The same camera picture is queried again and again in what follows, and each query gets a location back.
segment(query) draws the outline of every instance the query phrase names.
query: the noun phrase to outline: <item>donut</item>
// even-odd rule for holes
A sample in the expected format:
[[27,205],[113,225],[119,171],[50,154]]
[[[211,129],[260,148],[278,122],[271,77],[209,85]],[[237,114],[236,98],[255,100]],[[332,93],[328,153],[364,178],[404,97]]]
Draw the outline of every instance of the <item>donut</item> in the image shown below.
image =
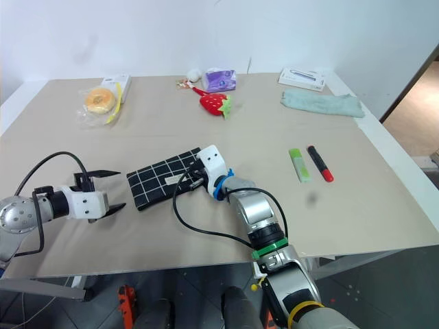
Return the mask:
[[96,114],[105,114],[110,112],[116,104],[116,98],[107,88],[95,88],[85,100],[87,110]]

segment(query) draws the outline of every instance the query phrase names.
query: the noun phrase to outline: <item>orange tool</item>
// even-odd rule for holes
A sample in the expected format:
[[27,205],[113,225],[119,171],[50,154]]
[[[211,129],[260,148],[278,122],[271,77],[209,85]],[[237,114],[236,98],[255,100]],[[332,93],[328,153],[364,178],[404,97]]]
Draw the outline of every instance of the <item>orange tool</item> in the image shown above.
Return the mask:
[[265,321],[263,324],[263,329],[277,329],[278,327],[274,323],[273,316],[269,310],[265,314]]
[[132,329],[136,319],[134,312],[136,293],[134,288],[124,284],[117,289],[117,297],[119,298],[119,306],[117,308],[122,312],[123,326],[125,329]]

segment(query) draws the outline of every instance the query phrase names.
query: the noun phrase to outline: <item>green cloth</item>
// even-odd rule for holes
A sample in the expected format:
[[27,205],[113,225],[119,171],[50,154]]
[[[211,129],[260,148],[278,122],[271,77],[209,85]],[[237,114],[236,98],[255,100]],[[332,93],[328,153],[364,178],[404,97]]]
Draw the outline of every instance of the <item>green cloth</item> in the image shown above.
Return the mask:
[[313,91],[287,89],[282,94],[281,103],[308,112],[364,117],[358,98],[351,95],[319,95]]

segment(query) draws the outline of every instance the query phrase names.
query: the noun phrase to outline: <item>yellow tag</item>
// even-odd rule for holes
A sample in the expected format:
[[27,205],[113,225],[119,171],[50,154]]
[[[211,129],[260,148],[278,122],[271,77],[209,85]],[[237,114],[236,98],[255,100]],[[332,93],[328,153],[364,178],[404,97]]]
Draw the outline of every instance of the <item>yellow tag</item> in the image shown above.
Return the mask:
[[116,104],[116,110],[108,117],[105,124],[109,124],[111,121],[116,119],[117,113],[119,113],[121,109],[121,100],[122,100],[122,88],[121,84],[119,82],[116,82],[116,90],[117,90],[117,104]]

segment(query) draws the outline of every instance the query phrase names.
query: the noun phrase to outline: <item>white wall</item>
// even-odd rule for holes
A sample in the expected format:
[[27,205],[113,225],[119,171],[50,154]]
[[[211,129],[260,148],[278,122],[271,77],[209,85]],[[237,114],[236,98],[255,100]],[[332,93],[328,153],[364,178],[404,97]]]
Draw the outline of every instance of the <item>white wall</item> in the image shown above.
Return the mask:
[[380,117],[439,41],[439,1],[1,0],[3,99],[22,81],[335,69]]

